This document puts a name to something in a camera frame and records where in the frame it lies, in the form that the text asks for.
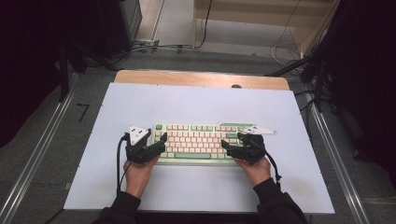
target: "keyboard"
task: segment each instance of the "keyboard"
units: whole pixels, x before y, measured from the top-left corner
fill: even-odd
[[[221,147],[221,139],[234,146],[242,146],[237,133],[253,123],[186,124],[157,123],[152,142],[160,141],[167,133],[165,152],[158,164],[172,165],[236,165]]]

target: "sleeve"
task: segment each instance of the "sleeve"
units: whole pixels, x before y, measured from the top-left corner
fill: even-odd
[[[140,202],[140,199],[135,196],[121,192],[114,200],[111,207],[104,208],[99,217],[92,224],[134,224],[134,215]]]
[[[300,207],[288,193],[280,191],[272,178],[261,182],[253,189],[260,200],[257,210],[261,223],[307,223]]]

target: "person's left hand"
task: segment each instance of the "person's left hand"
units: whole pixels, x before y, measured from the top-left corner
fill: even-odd
[[[125,192],[134,195],[136,198],[141,198],[145,191],[146,185],[149,183],[149,177],[152,167],[158,161],[160,156],[149,161],[146,164],[137,164],[131,161],[126,161],[123,165],[124,171],[126,169],[126,190]]]

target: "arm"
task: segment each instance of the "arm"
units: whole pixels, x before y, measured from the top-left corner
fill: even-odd
[[[152,167],[159,158],[144,165],[126,161],[123,166],[126,178],[125,192],[120,192],[111,207],[104,208],[93,223],[134,223],[140,198],[149,183]]]
[[[235,162],[245,171],[259,197],[257,206],[261,223],[307,223],[303,211],[288,193],[282,193],[271,178],[271,163],[261,158],[253,165],[244,161]]]

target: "hand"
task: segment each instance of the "hand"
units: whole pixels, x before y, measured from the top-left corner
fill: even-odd
[[[126,161],[123,165],[126,178],[125,192],[134,195],[136,198],[142,197],[146,185],[149,183],[149,177],[152,167],[158,161],[160,156],[149,161],[146,164],[137,164],[131,161]]]
[[[253,165],[249,165],[246,161],[234,159],[244,171],[250,183],[255,187],[262,181],[271,178],[271,163],[262,157]]]

